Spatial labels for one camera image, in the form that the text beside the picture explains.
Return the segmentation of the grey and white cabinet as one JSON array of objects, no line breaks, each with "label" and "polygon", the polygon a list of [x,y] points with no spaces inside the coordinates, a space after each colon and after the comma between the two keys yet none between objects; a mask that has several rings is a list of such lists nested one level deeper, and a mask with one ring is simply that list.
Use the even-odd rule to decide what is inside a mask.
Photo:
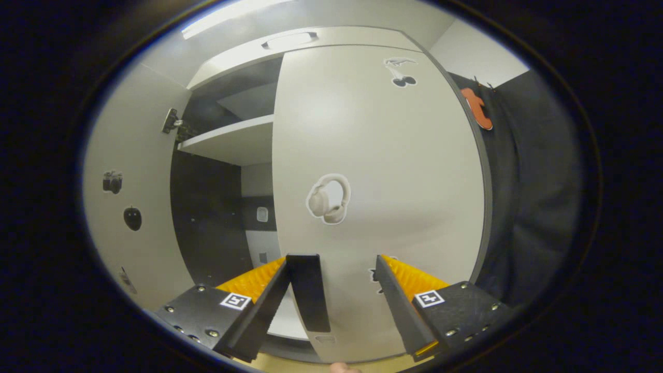
[{"label": "grey and white cabinet", "polygon": [[[233,71],[191,91],[184,111],[192,126],[189,139],[223,126],[273,115],[282,58]],[[263,232],[268,260],[283,254],[277,233],[272,162],[239,167],[178,151],[172,156],[170,193],[176,238],[195,282],[223,282],[258,265]],[[308,338],[301,326],[287,327],[281,338]]]}]

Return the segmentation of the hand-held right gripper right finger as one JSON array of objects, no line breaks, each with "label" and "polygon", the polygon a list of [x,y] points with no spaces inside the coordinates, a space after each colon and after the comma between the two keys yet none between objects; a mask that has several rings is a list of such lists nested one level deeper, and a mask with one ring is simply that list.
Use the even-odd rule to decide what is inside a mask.
[{"label": "hand-held right gripper right finger", "polygon": [[377,255],[375,278],[415,361],[473,349],[514,314],[512,307],[469,281],[450,285],[386,255]]}]

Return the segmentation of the white cabinet drawer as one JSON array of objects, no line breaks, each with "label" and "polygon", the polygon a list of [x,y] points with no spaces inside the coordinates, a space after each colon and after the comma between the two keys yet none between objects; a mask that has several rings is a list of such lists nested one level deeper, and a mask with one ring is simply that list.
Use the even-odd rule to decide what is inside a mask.
[{"label": "white cabinet drawer", "polygon": [[[261,45],[272,38],[300,32],[316,32],[318,40],[291,50],[265,50]],[[193,75],[187,89],[204,87],[215,79],[253,64],[281,57],[287,52],[329,46],[378,46],[423,52],[423,48],[403,31],[369,26],[306,27],[268,35],[225,50],[205,61]]]}]

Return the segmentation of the black backdrop cloth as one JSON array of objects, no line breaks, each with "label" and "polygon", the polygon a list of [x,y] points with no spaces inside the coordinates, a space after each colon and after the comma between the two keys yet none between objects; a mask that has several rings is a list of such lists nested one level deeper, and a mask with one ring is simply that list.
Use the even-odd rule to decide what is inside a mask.
[{"label": "black backdrop cloth", "polygon": [[484,102],[480,130],[491,170],[491,236],[476,285],[509,306],[531,303],[572,247],[583,180],[576,126],[535,71],[496,88],[452,74]]}]

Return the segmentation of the metal door hinge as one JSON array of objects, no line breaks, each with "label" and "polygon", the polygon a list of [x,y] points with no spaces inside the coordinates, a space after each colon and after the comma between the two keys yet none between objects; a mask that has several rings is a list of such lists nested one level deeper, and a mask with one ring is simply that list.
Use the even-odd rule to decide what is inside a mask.
[{"label": "metal door hinge", "polygon": [[162,134],[171,134],[175,132],[175,134],[178,134],[180,132],[180,129],[185,125],[185,121],[182,120],[179,115],[178,111],[175,108],[170,108],[168,109],[168,112],[166,114],[166,118],[163,121],[163,126],[161,129]]}]

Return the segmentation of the white cabinet door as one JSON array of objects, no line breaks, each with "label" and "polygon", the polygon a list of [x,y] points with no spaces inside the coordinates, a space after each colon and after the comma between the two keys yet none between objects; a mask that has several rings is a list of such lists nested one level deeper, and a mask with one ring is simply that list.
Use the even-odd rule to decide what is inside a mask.
[{"label": "white cabinet door", "polygon": [[476,281],[491,181],[464,97],[424,53],[327,46],[284,54],[272,179],[282,254],[320,256],[325,363],[405,353],[370,269],[398,258],[449,284]]},{"label": "white cabinet door", "polygon": [[163,133],[169,109],[184,109],[190,95],[149,66],[133,66],[100,109],[84,156],[92,243],[112,279],[151,311],[194,284],[172,219],[175,135]]}]

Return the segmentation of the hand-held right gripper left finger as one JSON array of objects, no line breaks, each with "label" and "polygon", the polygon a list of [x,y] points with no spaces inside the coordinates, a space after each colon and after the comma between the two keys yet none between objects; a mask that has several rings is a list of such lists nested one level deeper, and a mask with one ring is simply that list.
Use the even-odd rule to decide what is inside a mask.
[{"label": "hand-held right gripper left finger", "polygon": [[197,284],[155,314],[197,344],[251,363],[267,338],[289,283],[288,264],[281,257],[222,285]]}]

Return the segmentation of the white cabinet shelf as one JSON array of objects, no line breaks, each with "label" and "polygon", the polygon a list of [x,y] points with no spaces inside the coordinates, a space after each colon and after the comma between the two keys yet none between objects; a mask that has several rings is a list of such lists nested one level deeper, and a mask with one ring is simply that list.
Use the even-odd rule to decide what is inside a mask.
[{"label": "white cabinet shelf", "polygon": [[270,163],[273,123],[273,115],[239,121],[185,140],[177,149],[239,167]]}]

